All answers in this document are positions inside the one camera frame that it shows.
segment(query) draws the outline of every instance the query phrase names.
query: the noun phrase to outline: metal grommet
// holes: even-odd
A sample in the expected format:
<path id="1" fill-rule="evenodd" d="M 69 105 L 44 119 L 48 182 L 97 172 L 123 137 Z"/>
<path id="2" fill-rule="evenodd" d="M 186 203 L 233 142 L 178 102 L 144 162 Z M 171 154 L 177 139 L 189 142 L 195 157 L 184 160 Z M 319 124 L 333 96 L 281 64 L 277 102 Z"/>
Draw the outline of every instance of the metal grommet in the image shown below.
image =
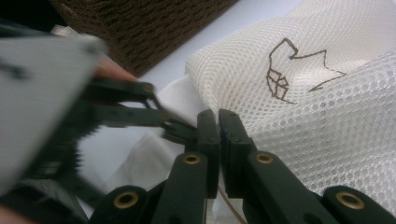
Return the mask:
<path id="1" fill-rule="evenodd" d="M 143 90 L 145 90 L 145 91 L 148 92 L 148 93 L 154 92 L 154 88 L 153 88 L 151 85 L 149 85 L 149 84 L 144 85 L 144 86 L 143 86 Z"/>
<path id="2" fill-rule="evenodd" d="M 200 160 L 201 159 L 198 156 L 189 155 L 189 156 L 186 156 L 183 161 L 186 162 L 187 164 L 196 164 L 196 163 L 200 162 Z"/>
<path id="3" fill-rule="evenodd" d="M 274 161 L 274 158 L 268 154 L 260 153 L 256 156 L 256 160 L 264 164 L 269 164 Z"/>
<path id="4" fill-rule="evenodd" d="M 364 208 L 364 202 L 362 199 L 358 198 L 356 195 L 348 193 L 346 191 L 340 191 L 335 194 L 335 198 L 343 204 L 344 206 L 352 209 L 362 209 Z"/>
<path id="5" fill-rule="evenodd" d="M 114 206 L 125 209 L 134 206 L 139 201 L 139 195 L 135 191 L 126 191 L 114 199 Z"/>

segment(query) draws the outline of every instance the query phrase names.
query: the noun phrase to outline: drawn outline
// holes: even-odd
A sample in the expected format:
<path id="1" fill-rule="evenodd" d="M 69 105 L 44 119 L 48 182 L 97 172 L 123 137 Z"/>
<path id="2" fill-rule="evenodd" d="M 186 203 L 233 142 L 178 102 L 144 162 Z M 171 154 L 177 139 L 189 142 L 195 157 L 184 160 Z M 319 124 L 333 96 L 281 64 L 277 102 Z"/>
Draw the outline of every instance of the drawn outline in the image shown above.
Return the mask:
<path id="1" fill-rule="evenodd" d="M 288 90 L 289 90 L 289 83 L 286 80 L 286 77 L 282 77 L 281 73 L 277 72 L 276 70 L 274 70 L 272 68 L 272 55 L 285 42 L 288 43 L 288 45 L 294 51 L 294 53 L 291 56 L 289 56 L 290 60 L 304 59 L 304 58 L 312 57 L 314 55 L 318 55 L 318 54 L 323 53 L 323 66 L 326 69 L 330 70 L 330 71 L 337 72 L 337 73 L 341 74 L 339 77 L 334 77 L 334 78 L 331 78 L 329 80 L 326 80 L 326 81 L 323 81 L 323 82 L 319 83 L 317 86 L 315 86 L 314 88 L 312 88 L 309 91 L 321 90 L 321 89 L 323 89 L 323 87 L 322 87 L 323 84 L 328 83 L 330 81 L 333 81 L 333 80 L 335 80 L 337 78 L 343 77 L 343 76 L 345 76 L 347 74 L 347 73 L 343 73 L 343 72 L 340 72 L 340 71 L 333 70 L 333 69 L 331 69 L 331 68 L 326 66 L 326 56 L 327 56 L 327 50 L 326 49 L 318 51 L 318 52 L 315 52 L 315 53 L 312 53 L 312 54 L 307 54 L 307 55 L 304 55 L 304 56 L 297 56 L 299 50 L 294 46 L 294 44 L 289 39 L 284 38 L 279 44 L 277 44 L 274 47 L 274 49 L 269 54 L 270 68 L 268 69 L 267 76 L 266 76 L 268 88 L 270 89 L 270 92 L 272 93 L 272 96 L 275 97 L 276 99 L 284 101 L 284 102 L 289 103 L 289 104 L 293 104 L 293 105 L 297 104 L 297 103 L 294 103 L 294 102 L 291 102 L 291 101 L 288 101 L 288 100 L 285 99 L 285 96 L 286 96 L 286 94 L 288 93 Z M 273 77 L 271 77 L 271 73 L 276 74 L 277 75 L 277 79 L 274 79 Z M 274 90 L 273 90 L 273 88 L 270 85 L 270 80 L 272 81 L 272 83 L 275 84 L 275 89 Z M 284 90 L 283 94 L 280 97 L 277 95 L 279 87 Z"/>

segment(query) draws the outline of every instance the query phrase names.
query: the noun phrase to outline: finger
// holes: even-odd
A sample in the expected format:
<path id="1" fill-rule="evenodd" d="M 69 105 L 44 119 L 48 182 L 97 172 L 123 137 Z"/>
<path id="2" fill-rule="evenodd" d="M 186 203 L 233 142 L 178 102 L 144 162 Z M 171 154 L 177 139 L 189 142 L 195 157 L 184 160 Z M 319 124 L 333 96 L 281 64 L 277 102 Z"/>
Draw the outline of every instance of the finger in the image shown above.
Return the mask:
<path id="1" fill-rule="evenodd" d="M 95 72 L 96 77 L 108 77 L 126 81 L 137 81 L 137 78 L 123 70 L 110 60 L 102 59 Z"/>

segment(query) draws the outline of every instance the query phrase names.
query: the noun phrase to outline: white mesh fabric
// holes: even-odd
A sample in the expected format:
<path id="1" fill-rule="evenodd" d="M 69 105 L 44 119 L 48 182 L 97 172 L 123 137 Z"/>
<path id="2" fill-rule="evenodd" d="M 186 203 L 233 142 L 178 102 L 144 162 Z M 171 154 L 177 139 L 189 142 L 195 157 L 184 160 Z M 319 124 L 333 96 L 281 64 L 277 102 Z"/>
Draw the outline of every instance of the white mesh fabric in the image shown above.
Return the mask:
<path id="1" fill-rule="evenodd" d="M 350 186 L 396 215 L 395 47 L 391 1 L 306 0 L 199 50 L 186 73 L 309 189 Z"/>

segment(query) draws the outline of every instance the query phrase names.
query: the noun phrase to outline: mesh netting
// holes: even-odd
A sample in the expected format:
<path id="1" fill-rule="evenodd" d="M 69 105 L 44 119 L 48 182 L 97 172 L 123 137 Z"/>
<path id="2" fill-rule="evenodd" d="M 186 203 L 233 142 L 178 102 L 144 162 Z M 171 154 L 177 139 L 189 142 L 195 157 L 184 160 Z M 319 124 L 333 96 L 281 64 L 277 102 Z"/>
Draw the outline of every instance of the mesh netting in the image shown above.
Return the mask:
<path id="1" fill-rule="evenodd" d="M 303 1 L 206 47 L 187 74 L 311 190 L 359 189 L 396 215 L 396 8 Z"/>

